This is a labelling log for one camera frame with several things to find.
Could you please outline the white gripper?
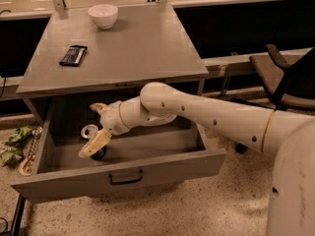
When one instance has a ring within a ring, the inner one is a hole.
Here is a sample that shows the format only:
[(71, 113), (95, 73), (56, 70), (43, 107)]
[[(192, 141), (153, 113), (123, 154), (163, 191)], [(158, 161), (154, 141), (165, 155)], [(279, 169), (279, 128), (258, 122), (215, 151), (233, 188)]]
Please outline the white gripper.
[(123, 123), (119, 114), (120, 104), (121, 102), (117, 101), (109, 105), (101, 102), (90, 105), (90, 109), (100, 115), (100, 125), (104, 129), (93, 133), (79, 151), (80, 158), (91, 157), (110, 142), (112, 135), (118, 136), (123, 133)]

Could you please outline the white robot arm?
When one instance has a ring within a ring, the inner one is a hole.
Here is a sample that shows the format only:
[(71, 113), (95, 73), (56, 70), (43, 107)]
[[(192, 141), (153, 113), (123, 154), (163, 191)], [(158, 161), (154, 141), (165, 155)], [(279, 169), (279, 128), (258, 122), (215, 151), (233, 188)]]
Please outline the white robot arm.
[(188, 94), (148, 83), (140, 95), (94, 103), (101, 128), (79, 151), (86, 158), (113, 136), (181, 116), (275, 159), (266, 236), (315, 236), (315, 118)]

